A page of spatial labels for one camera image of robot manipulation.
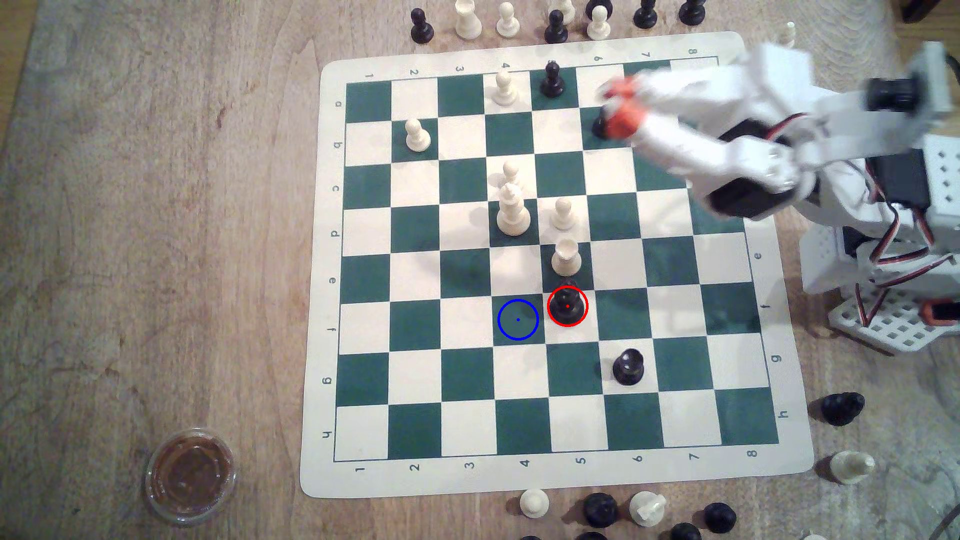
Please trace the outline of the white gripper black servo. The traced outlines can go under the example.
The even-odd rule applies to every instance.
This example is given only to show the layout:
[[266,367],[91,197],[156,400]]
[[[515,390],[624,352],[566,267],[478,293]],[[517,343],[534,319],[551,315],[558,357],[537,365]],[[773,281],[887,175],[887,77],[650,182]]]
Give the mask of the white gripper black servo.
[[[817,190],[816,172],[798,165],[793,149],[812,138],[821,92],[808,54],[759,45],[726,65],[611,79],[602,86],[602,114],[607,138],[629,141],[706,190],[712,211],[759,220]],[[710,136],[665,114],[706,115]]]

